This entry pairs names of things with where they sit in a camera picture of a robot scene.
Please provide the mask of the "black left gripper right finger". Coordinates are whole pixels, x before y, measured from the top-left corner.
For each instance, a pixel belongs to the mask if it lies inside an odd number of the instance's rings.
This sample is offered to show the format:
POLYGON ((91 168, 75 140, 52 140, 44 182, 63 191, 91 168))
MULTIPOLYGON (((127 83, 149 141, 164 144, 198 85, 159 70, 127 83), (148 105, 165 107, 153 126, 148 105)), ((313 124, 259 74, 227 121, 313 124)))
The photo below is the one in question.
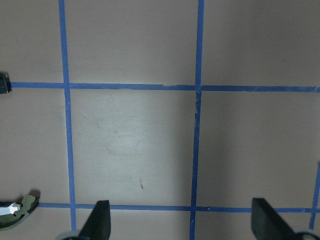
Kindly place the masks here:
POLYGON ((252 199, 251 230, 256 240, 300 239, 300 234, 295 233, 264 198, 252 199))

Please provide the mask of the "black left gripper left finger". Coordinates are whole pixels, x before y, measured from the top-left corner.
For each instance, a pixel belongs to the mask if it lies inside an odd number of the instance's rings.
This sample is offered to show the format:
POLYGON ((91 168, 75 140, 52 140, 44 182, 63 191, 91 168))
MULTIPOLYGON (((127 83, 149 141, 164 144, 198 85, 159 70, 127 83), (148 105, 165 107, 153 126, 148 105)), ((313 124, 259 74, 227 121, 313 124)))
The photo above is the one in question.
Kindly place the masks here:
POLYGON ((108 200, 99 200, 79 233, 80 240, 108 240, 111 235, 111 212, 108 200))

